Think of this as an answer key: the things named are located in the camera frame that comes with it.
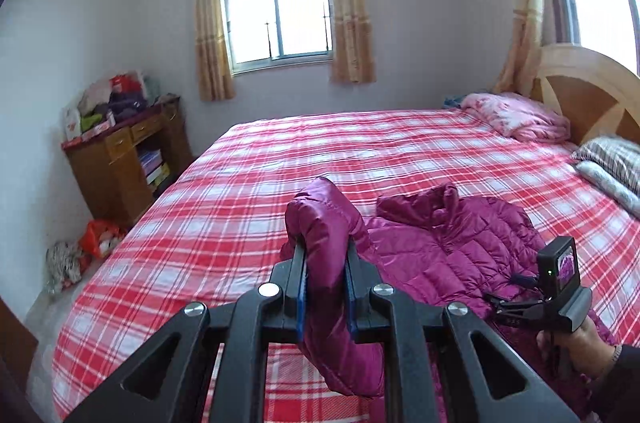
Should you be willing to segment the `right hand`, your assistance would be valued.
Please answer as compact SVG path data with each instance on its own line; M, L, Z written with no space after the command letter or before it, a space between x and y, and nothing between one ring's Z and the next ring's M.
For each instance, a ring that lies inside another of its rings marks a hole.
M597 325L589 316L573 333L540 331L536 342L545 358L554 346L559 346L567 352L573 368L591 380L605 375L620 355L617 346L601 339Z

